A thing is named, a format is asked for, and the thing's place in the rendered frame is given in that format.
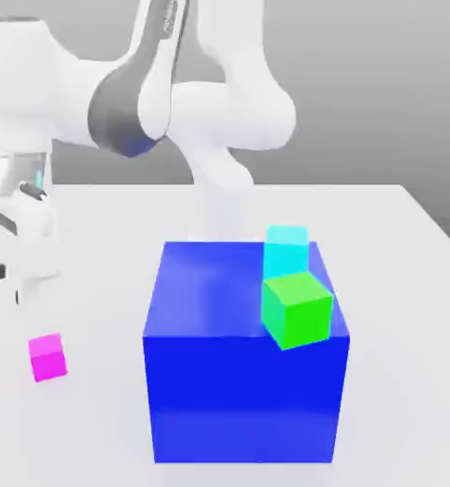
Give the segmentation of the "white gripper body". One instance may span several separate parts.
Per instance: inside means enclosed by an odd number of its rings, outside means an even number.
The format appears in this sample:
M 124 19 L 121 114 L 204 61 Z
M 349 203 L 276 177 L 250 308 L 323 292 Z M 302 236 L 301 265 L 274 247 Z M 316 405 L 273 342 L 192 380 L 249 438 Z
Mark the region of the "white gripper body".
M 48 194 L 0 195 L 0 246 L 37 244 L 55 234 L 54 208 Z

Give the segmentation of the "small magenta cube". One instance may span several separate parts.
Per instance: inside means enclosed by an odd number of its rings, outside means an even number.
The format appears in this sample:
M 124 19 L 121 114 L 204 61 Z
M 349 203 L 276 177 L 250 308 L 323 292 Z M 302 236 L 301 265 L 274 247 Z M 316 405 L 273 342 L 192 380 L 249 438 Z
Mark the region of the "small magenta cube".
M 29 340 L 29 357 L 36 382 L 63 377 L 68 373 L 60 334 Z

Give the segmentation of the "small cyan cube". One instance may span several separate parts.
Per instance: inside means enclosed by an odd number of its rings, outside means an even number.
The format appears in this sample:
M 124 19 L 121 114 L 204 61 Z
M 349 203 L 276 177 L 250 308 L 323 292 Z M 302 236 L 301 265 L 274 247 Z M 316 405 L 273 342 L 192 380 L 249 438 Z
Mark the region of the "small cyan cube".
M 264 279 L 308 270 L 308 229 L 296 225 L 270 225 L 264 241 Z

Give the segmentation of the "small green cube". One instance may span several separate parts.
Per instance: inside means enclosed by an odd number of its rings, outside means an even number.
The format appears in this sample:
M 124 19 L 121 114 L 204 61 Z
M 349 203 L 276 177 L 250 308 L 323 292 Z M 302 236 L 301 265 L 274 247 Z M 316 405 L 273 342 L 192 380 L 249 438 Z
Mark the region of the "small green cube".
M 311 272 L 263 280 L 261 319 L 282 350 L 330 336 L 335 298 Z

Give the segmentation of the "large blue box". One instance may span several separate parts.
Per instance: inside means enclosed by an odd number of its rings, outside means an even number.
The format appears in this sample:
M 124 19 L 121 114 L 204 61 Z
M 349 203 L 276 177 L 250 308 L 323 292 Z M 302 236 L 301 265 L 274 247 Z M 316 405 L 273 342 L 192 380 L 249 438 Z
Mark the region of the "large blue box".
M 350 334 L 284 351 L 261 321 L 260 242 L 164 245 L 143 350 L 160 463 L 332 460 Z

